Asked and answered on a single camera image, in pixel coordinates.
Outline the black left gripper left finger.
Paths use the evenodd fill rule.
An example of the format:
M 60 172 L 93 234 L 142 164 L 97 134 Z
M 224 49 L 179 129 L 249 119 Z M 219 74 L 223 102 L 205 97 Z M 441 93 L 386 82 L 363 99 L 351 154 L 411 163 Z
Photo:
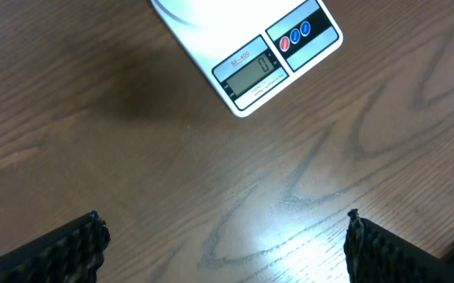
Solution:
M 0 282 L 95 283 L 110 242 L 96 211 L 0 256 Z

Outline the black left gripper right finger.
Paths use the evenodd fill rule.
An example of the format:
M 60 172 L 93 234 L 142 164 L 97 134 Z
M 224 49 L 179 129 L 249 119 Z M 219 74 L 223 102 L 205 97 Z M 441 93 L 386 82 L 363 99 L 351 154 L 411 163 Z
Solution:
M 454 252 L 439 259 L 357 209 L 348 216 L 344 254 L 351 283 L 454 283 Z

